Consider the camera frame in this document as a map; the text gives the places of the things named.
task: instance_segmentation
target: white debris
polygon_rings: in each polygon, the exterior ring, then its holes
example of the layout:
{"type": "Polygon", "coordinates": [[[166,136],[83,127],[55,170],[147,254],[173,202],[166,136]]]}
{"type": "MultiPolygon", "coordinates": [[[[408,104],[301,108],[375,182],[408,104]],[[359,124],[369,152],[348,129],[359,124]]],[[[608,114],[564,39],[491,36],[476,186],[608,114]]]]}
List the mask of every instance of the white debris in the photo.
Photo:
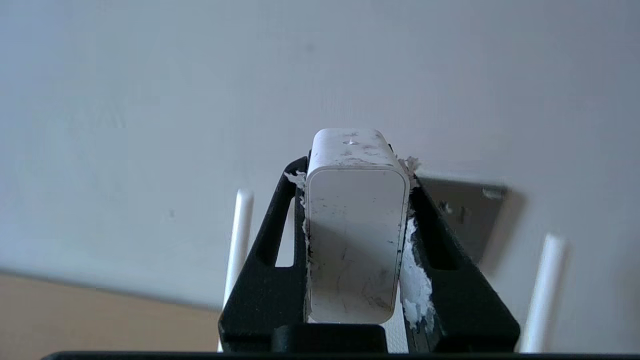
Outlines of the white debris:
{"type": "Polygon", "coordinates": [[[418,158],[414,158],[413,156],[409,156],[406,159],[398,158],[398,162],[400,163],[400,166],[402,167],[406,175],[409,177],[411,188],[417,188],[418,181],[416,181],[415,179],[415,171],[416,169],[418,169],[418,166],[420,166],[420,161],[418,160],[418,158]]]}
{"type": "Polygon", "coordinates": [[[404,317],[409,322],[411,329],[416,329],[420,321],[424,319],[427,331],[432,331],[435,308],[431,302],[431,280],[424,269],[416,264],[413,256],[411,238],[415,230],[415,219],[409,218],[404,234],[402,267],[400,268],[400,296],[404,307],[404,317]]]}
{"type": "Polygon", "coordinates": [[[307,180],[307,173],[296,170],[296,175],[285,172],[284,176],[286,176],[287,179],[290,182],[294,183],[299,189],[302,189],[302,190],[305,189],[305,181],[307,180]]]}

